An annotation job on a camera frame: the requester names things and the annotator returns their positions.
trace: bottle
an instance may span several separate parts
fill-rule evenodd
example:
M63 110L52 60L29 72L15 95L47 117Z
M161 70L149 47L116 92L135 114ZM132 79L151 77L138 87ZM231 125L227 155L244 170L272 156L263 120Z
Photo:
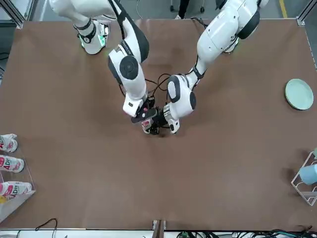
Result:
M24 161L15 157L0 155L0 170L18 173L24 168Z
M18 147L18 142L15 138L15 134L0 135L0 150L9 153L14 152Z
M4 197L15 197L30 191L32 191L32 185L29 182L9 181L0 183L0 195Z

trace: cup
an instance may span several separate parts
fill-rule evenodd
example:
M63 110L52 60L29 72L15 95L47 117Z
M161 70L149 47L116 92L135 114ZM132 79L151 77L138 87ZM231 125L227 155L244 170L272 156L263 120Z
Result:
M299 170L299 176L301 177L302 181L307 185L311 185L314 182L317 182L317 165L309 165L302 167Z

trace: green light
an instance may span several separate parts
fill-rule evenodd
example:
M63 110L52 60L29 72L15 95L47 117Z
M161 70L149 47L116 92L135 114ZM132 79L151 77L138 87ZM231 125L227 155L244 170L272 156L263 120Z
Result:
M106 44L105 38L103 36L99 36L99 41L101 46L104 46Z
M80 42L81 42L81 46L84 48L84 44L83 44L83 40L79 37Z

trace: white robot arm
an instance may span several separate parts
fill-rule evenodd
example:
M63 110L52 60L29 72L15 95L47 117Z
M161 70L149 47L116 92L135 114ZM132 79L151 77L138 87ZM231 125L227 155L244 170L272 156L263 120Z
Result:
M197 61L189 73L172 75L168 80L170 103L164 106L163 114L171 133L179 127L179 119L190 114L196 106L193 88L204 77L209 65L235 41L246 39L260 21L259 7L268 0L216 0L220 9L218 16L208 25L197 43Z
M58 15L73 21L82 46L91 55L105 46L100 25L92 17L115 15L122 41L109 53L108 66L126 91L123 110L135 117L147 99L146 82L140 63L148 57L149 42L143 32L118 0L50 0L50 4Z

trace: light green plate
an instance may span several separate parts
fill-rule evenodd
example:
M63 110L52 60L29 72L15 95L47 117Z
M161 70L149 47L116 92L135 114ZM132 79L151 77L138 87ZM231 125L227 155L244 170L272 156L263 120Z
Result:
M314 101L314 94L310 86L298 78L288 81L285 96L288 103L299 110L307 110Z

